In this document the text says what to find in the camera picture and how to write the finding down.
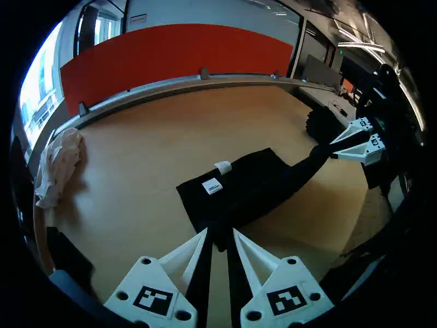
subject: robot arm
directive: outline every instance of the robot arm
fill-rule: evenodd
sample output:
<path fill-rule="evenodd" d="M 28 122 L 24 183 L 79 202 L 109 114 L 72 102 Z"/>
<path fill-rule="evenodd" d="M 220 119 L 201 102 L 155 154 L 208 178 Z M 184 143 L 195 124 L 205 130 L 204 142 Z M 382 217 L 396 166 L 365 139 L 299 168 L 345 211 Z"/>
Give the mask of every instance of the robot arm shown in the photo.
<path fill-rule="evenodd" d="M 341 133 L 331 144 L 352 137 L 361 131 L 371 132 L 373 125 L 367 118 L 360 118 L 350 122 L 346 130 Z M 384 143 L 378 133 L 372 134 L 365 143 L 334 152 L 337 158 L 342 160 L 358 161 L 365 166 L 374 164 L 381 159 L 382 152 L 385 150 Z"/>

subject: black garment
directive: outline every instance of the black garment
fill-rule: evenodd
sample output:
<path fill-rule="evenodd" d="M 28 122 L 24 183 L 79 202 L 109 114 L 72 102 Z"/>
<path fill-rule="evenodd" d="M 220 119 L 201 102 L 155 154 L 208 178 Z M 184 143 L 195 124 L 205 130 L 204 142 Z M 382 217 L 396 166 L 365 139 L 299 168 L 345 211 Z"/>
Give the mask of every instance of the black garment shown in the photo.
<path fill-rule="evenodd" d="M 242 227 L 279 206 L 302 188 L 323 166 L 332 152 L 368 139 L 365 132 L 345 142 L 319 145 L 294 166 L 285 164 L 270 148 L 243 156 L 232 163 L 232 171 L 221 175 L 214 169 L 184 182 L 176 189 L 197 232 L 212 229 L 212 240 L 224 251 L 225 234 Z M 208 195 L 202 183 L 216 178 L 222 190 Z"/>

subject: white cloth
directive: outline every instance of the white cloth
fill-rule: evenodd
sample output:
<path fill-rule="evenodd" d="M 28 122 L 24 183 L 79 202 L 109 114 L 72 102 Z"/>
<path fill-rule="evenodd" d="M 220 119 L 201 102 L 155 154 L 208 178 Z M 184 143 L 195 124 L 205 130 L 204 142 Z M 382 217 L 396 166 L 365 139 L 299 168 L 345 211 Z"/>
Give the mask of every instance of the white cloth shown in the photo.
<path fill-rule="evenodd" d="M 79 161 L 79 143 L 82 135 L 76 128 L 62 131 L 42 152 L 39 169 L 41 184 L 35 193 L 39 197 L 37 206 L 55 207 L 62 197 L 65 183 L 71 178 Z"/>

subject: red panel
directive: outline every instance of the red panel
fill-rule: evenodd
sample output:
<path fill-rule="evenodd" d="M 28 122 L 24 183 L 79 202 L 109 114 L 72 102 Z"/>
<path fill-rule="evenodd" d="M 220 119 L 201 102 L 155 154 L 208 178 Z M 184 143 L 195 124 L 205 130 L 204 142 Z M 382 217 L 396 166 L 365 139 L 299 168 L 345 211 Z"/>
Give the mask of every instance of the red panel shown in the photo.
<path fill-rule="evenodd" d="M 98 44 L 61 68 L 70 115 L 151 82 L 209 73 L 286 75 L 293 46 L 234 27 L 164 25 L 122 34 Z"/>

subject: wooden table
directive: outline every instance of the wooden table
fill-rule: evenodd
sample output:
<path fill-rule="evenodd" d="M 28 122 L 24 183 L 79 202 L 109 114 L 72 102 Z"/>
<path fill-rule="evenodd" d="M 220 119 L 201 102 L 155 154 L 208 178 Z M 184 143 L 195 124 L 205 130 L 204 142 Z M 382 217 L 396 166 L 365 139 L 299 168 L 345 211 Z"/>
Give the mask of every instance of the wooden table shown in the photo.
<path fill-rule="evenodd" d="M 349 101 L 337 96 L 332 91 L 303 86 L 299 87 L 299 91 L 313 99 L 320 106 L 328 107 L 344 126 L 348 126 L 348 124 L 355 119 L 356 108 L 352 106 Z M 340 113 L 339 108 L 347 113 L 346 117 Z"/>
<path fill-rule="evenodd" d="M 286 163 L 315 142 L 310 108 L 275 86 L 205 90 L 123 110 L 80 132 L 82 161 L 46 211 L 94 264 L 104 302 L 135 261 L 159 258 L 195 235 L 176 186 L 271 147 Z M 343 250 L 367 191 L 356 162 L 328 160 L 291 199 L 241 232 L 278 257 L 299 256 L 321 279 Z M 230 326 L 226 253 L 213 251 L 208 325 Z"/>

